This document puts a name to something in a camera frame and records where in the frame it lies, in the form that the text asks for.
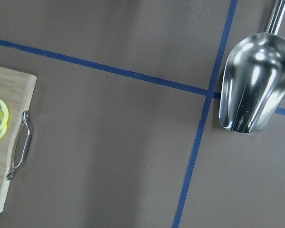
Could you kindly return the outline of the metal scoop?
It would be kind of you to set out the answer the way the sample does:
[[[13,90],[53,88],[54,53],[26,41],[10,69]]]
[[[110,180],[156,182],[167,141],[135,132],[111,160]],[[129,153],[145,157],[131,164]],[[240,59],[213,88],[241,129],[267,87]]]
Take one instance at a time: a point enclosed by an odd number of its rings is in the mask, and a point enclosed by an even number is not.
[[[285,96],[285,0],[275,1],[265,31],[231,50],[224,68],[219,121],[238,133],[262,131]]]

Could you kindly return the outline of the bamboo cutting board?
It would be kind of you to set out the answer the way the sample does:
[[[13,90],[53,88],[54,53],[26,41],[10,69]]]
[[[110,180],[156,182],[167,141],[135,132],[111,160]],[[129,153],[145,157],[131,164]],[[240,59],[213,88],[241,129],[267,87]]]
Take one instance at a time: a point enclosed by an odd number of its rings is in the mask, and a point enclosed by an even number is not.
[[[32,138],[29,106],[37,78],[34,75],[0,67],[0,100],[9,110],[7,130],[0,139],[0,213],[4,209],[10,180],[26,159]],[[15,150],[22,128],[27,131],[20,162],[14,163]]]

